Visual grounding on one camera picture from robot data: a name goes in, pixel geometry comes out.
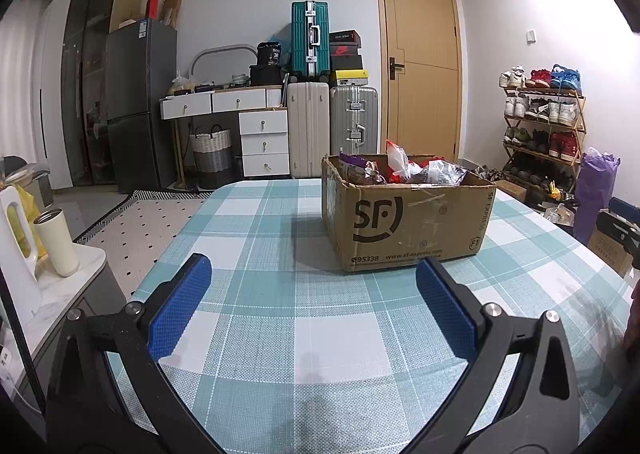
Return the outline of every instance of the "bolt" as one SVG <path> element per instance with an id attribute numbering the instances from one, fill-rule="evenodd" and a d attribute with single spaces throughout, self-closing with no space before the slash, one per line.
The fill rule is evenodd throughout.
<path id="1" fill-rule="evenodd" d="M 490 317 L 498 317 L 502 315 L 502 308 L 495 302 L 490 302 L 484 307 L 484 312 Z"/>
<path id="2" fill-rule="evenodd" d="M 142 302 L 137 300 L 129 302 L 129 304 L 124 307 L 124 310 L 127 315 L 137 315 L 142 311 Z"/>
<path id="3" fill-rule="evenodd" d="M 553 311 L 550 309 L 545 313 L 545 317 L 549 322 L 558 322 L 560 320 L 560 315 L 557 311 Z"/>
<path id="4" fill-rule="evenodd" d="M 66 319 L 67 320 L 78 320 L 80 318 L 81 314 L 82 314 L 82 312 L 78 308 L 73 308 L 73 309 L 70 309 L 66 313 Z"/>

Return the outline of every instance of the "gray refrigerator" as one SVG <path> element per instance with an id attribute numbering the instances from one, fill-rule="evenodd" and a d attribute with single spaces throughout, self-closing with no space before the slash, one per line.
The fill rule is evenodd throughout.
<path id="1" fill-rule="evenodd" d="M 176 180 L 171 122 L 160 117 L 160 100 L 175 78 L 176 44 L 176 30 L 153 19 L 107 37 L 107 127 L 121 192 Z"/>

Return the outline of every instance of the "laundry basket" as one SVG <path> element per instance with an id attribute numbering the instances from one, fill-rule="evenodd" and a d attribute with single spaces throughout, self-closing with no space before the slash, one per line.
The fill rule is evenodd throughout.
<path id="1" fill-rule="evenodd" d="M 231 131 L 214 125 L 209 132 L 190 134 L 193 159 L 198 170 L 200 188 L 215 190 L 234 180 Z"/>

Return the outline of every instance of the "silver suitcase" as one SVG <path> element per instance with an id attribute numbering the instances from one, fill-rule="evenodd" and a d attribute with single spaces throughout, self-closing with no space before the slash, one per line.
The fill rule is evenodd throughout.
<path id="1" fill-rule="evenodd" d="M 289 169 L 295 179 L 319 178 L 329 154 L 329 85 L 289 84 Z"/>
<path id="2" fill-rule="evenodd" d="M 378 151 L 378 92 L 373 87 L 344 85 L 329 93 L 332 155 Z"/>

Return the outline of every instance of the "plaid tablecloth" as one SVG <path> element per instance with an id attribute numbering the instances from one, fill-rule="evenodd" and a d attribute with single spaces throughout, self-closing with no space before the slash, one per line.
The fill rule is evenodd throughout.
<path id="1" fill-rule="evenodd" d="M 193 252 L 211 286 L 161 366 L 230 453 L 397 453 L 452 389 L 456 358 L 415 286 L 415 267 L 347 274 L 321 219 L 320 180 L 241 182 L 216 191 L 143 280 L 144 300 Z M 498 191 L 482 248 L 444 263 L 482 303 L 557 310 L 580 391 L 580 437 L 620 392 L 631 288 L 564 231 Z M 490 423 L 515 367 L 505 363 L 474 429 Z M 136 422 L 152 427 L 122 363 Z"/>

